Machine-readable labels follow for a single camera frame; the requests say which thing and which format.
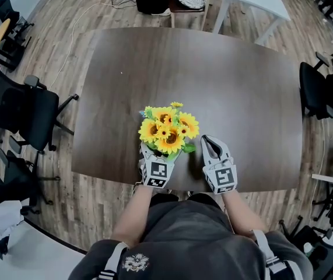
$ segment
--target black cable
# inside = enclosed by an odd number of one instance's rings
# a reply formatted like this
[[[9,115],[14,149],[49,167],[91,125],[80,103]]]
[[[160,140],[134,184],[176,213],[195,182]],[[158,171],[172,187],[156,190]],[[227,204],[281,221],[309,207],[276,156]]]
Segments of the black cable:
[[[120,3],[120,5],[125,4],[125,3],[128,3],[128,2],[130,2],[130,1],[131,1],[132,3],[134,3],[134,5],[123,6],[123,7],[117,7],[115,4],[113,4],[114,0],[111,0],[111,3],[112,3],[112,7],[113,7],[113,8],[116,8],[116,9],[122,9],[122,8],[126,8],[126,7],[134,7],[134,6],[136,6],[136,3],[134,2],[134,0],[127,0],[127,1],[125,1],[125,2],[123,2],[123,3]]]

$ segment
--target floor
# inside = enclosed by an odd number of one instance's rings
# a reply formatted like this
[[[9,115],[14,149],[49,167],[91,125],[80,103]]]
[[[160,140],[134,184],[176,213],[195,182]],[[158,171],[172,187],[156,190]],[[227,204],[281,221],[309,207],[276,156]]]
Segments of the floor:
[[[35,23],[28,34],[32,36],[32,40],[22,63],[15,72],[9,74],[10,77],[21,83],[26,75],[34,74],[47,87],[51,86],[51,90],[63,101],[69,95],[81,93],[90,58],[101,30],[118,27],[171,26],[169,17],[143,15],[136,7],[114,9],[96,5],[76,24],[71,53],[64,69],[58,75],[69,52],[74,23],[96,2],[109,4],[110,0],[42,0],[30,18]],[[213,0],[205,31],[211,32],[220,2],[221,0]],[[266,46],[286,54],[289,61],[296,65],[302,61],[315,64],[315,51],[326,56],[333,53],[332,27],[328,23],[323,23],[323,16],[313,0],[283,0],[283,2],[292,21],[280,25]],[[201,17],[198,15],[178,14],[176,26],[198,29],[200,20]],[[220,33],[253,42],[270,20],[271,17],[263,11],[234,3]],[[326,74],[327,70],[322,68],[321,72]],[[79,102],[73,101],[59,118],[63,124],[72,129],[75,126],[78,104]],[[328,138],[323,162],[322,123]],[[1,146],[4,150],[9,148],[8,136],[8,132],[3,135],[5,143]],[[132,186],[71,172],[73,137],[56,129],[54,142],[58,150],[46,151],[39,161],[40,175],[61,177],[59,183],[52,181],[44,183],[45,194],[54,201],[54,205],[41,204],[41,215],[31,215],[29,219],[59,238],[87,250],[95,241],[110,237],[114,223],[132,195]],[[27,148],[24,158],[30,160],[34,156],[34,150]],[[302,215],[304,222],[308,223],[310,203],[316,185],[311,179],[311,174],[320,170],[322,173],[333,173],[333,120],[321,122],[315,118],[307,118],[303,123],[303,156],[297,188],[242,195],[249,206],[261,215],[270,229],[278,229],[280,219],[284,219],[288,226],[292,226],[296,223],[298,215]],[[3,176],[3,171],[4,165],[0,162],[0,176]],[[178,192],[178,195],[185,198],[184,192]],[[317,199],[324,198],[323,185],[318,185],[315,195]],[[319,206],[313,208],[313,216],[319,209]],[[328,221],[324,218],[315,225],[323,228],[328,225]]]

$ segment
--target chair armrest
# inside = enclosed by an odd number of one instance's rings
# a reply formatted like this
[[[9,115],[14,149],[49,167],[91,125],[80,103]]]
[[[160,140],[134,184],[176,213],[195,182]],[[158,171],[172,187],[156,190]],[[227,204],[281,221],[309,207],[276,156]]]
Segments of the chair armrest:
[[[36,88],[40,87],[42,89],[47,89],[47,87],[39,82],[39,78],[34,75],[27,75],[24,80],[25,85],[29,85],[30,87]]]
[[[12,150],[14,150],[15,153],[17,153],[17,154],[20,154],[20,153],[21,153],[22,145],[19,143],[19,141],[17,141],[17,140],[15,139],[15,137],[10,136],[8,142],[9,142],[9,146],[10,146],[10,148],[12,148]]]
[[[316,52],[316,57],[320,60],[319,61],[319,62],[321,62],[320,65],[324,64],[327,67],[330,67],[330,62],[322,54],[320,54],[319,52]]]
[[[1,148],[0,148],[0,158],[1,158],[2,162],[5,164],[5,166],[8,167],[9,161],[8,161],[7,155]]]
[[[328,115],[333,118],[333,108],[330,107],[329,105],[326,105],[326,110],[327,110],[327,113]]]

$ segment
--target white strap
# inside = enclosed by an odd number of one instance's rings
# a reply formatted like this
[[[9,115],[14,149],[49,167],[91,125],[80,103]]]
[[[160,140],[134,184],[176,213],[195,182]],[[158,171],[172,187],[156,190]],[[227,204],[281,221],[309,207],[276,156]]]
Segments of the white strap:
[[[267,242],[267,238],[266,238],[264,232],[262,232],[260,230],[256,230],[256,229],[254,229],[252,231],[257,240],[258,247],[261,249],[262,253],[264,253],[266,256],[266,262],[268,260],[274,258],[275,256],[270,249],[270,246]]]
[[[113,250],[111,257],[108,259],[105,270],[100,272],[99,279],[113,280],[117,273],[118,263],[121,259],[121,253],[123,249],[128,249],[124,242],[119,243]]]
[[[293,275],[295,276],[295,280],[303,280],[299,266],[294,261],[286,260],[286,262],[289,264],[290,268],[292,269]]]
[[[265,280],[270,280],[270,270],[273,274],[276,274],[287,268],[286,264],[274,255],[271,251],[270,246],[267,242],[265,234],[260,230],[253,230],[253,234],[257,239],[258,247],[261,249],[262,253],[266,256],[266,269],[265,269]],[[288,261],[289,267],[295,276],[295,280],[303,280],[301,270],[298,265],[293,261]]]

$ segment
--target artificial sunflower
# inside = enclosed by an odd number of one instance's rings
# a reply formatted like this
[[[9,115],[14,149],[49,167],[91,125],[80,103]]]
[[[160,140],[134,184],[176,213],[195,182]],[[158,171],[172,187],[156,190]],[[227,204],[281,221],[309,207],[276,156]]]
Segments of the artificial sunflower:
[[[167,139],[170,136],[170,128],[167,125],[161,125],[156,134],[159,139]]]
[[[159,107],[153,108],[152,110],[153,116],[155,116],[162,123],[165,123],[166,116],[168,116],[167,121],[170,121],[170,124],[176,112],[177,109],[173,109],[171,107]]]
[[[183,104],[182,104],[182,103],[179,103],[179,102],[177,102],[177,101],[172,102],[170,105],[172,105],[172,106],[175,107],[175,108],[183,107]]]
[[[170,115],[166,115],[164,118],[164,124],[171,126],[173,124],[173,119]]]
[[[187,133],[187,136],[189,136],[191,139],[195,138],[199,134],[199,126],[197,126],[199,122],[196,121],[195,117],[190,113],[187,114],[181,112],[179,114],[179,120],[182,125],[188,127],[189,132]]]
[[[184,144],[183,138],[178,136],[178,129],[174,127],[170,128],[170,135],[167,139],[159,139],[155,142],[159,151],[168,154],[178,152]]]
[[[141,140],[144,142],[153,142],[157,140],[157,131],[158,126],[155,121],[151,119],[144,119],[142,122],[141,129],[139,130],[139,134],[141,135]]]
[[[181,136],[182,138],[186,137],[188,134],[190,133],[190,129],[188,126],[181,124],[178,127],[178,134],[179,136]]]

